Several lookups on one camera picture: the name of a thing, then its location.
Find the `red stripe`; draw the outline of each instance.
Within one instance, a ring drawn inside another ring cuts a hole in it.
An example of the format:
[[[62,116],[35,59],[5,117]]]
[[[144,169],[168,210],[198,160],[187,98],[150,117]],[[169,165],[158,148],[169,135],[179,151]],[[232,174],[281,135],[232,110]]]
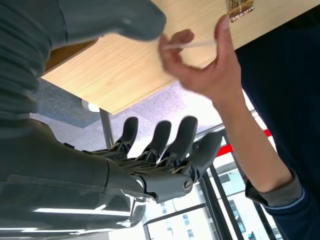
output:
[[[269,129],[264,130],[264,133],[266,133],[267,137],[271,137],[271,132]],[[232,147],[230,144],[226,144],[226,145],[222,146],[217,153],[217,157],[222,156],[224,154],[232,153],[232,152],[233,152]]]

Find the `gray carpet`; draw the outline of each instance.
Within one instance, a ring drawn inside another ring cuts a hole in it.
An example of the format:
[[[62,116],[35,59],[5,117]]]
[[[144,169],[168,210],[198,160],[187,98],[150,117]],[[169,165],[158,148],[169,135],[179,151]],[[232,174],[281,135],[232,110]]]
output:
[[[39,79],[38,92],[34,97],[38,104],[38,114],[48,118],[82,129],[100,119],[99,113],[85,109],[80,98],[43,79]]]

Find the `gray robotic arm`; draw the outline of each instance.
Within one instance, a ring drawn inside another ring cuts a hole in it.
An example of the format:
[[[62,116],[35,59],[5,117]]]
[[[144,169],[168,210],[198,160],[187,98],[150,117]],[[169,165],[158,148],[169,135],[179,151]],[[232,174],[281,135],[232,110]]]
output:
[[[58,142],[48,126],[29,117],[37,111],[30,93],[52,49],[110,32],[152,40],[165,24],[149,0],[0,1],[0,237],[132,227],[146,202],[186,195],[205,173],[221,139],[205,136],[186,158],[197,128],[194,117],[183,119],[165,151],[171,124],[159,123],[150,144],[131,159],[127,154],[137,135],[136,118],[111,149],[88,152]]]

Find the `human hand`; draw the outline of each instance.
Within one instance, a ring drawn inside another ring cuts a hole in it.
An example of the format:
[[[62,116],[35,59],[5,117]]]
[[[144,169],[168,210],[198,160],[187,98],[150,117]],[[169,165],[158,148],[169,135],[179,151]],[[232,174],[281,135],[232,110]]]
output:
[[[233,48],[229,16],[223,15],[217,22],[214,36],[217,58],[203,69],[183,63],[180,48],[164,49],[167,45],[192,42],[195,35],[189,29],[177,32],[171,40],[162,35],[158,52],[166,72],[177,78],[185,89],[211,99],[218,111],[239,101],[244,103],[242,71]]]

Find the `human arm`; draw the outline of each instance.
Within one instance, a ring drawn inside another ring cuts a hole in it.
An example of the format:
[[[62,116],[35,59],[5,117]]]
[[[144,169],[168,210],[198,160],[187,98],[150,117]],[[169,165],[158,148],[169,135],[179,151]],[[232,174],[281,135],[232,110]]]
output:
[[[214,34],[217,57],[200,69],[183,64],[181,49],[165,50],[168,44],[189,43],[190,30],[176,33],[171,41],[162,36],[159,52],[164,68],[186,89],[211,99],[221,115],[240,166],[259,192],[269,192],[292,180],[292,175],[247,109],[241,85],[241,68],[234,52],[227,16],[219,20]]]

